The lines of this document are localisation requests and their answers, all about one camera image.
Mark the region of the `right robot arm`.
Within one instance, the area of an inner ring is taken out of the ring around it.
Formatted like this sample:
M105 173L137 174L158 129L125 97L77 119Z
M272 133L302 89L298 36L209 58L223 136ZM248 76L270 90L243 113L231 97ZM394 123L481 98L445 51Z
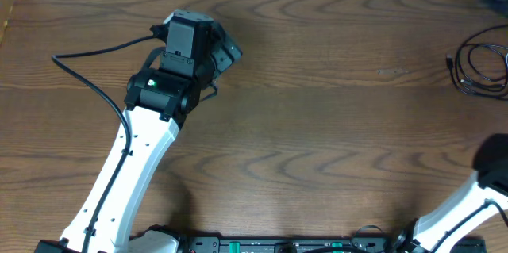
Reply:
M431 213L392 242L391 252L450 252L458 241L496 214L507 221L507 166L475 166L468 180Z

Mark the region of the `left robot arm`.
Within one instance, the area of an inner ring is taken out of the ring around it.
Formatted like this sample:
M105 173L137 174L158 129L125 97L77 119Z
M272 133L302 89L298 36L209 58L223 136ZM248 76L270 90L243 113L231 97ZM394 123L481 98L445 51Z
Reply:
M127 84L120 109L96 85L52 61L89 86L118 115L121 126L94 186L57 241L41 240L38 252L182 252L181 237L165 229L130 236L137 211L160 160L188 114L217 89L217 78L238 61L241 49L221 24L203 13L175 10L151 28L164 46L153 49Z

